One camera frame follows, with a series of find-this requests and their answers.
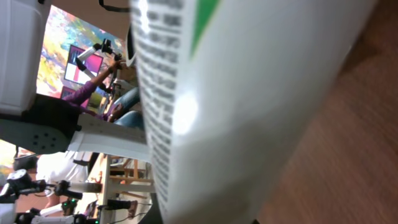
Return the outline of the white cream tube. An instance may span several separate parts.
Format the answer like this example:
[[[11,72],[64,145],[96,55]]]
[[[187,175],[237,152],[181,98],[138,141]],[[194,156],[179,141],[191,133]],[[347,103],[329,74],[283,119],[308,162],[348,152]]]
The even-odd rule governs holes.
[[[163,222],[253,222],[375,1],[129,5]]]

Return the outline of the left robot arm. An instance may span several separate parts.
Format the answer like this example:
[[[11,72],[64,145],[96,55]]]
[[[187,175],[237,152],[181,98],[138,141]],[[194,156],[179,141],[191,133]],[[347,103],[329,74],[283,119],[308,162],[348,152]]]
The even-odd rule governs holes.
[[[38,94],[51,1],[1,1],[1,139],[38,154],[99,152],[149,161],[145,133]]]

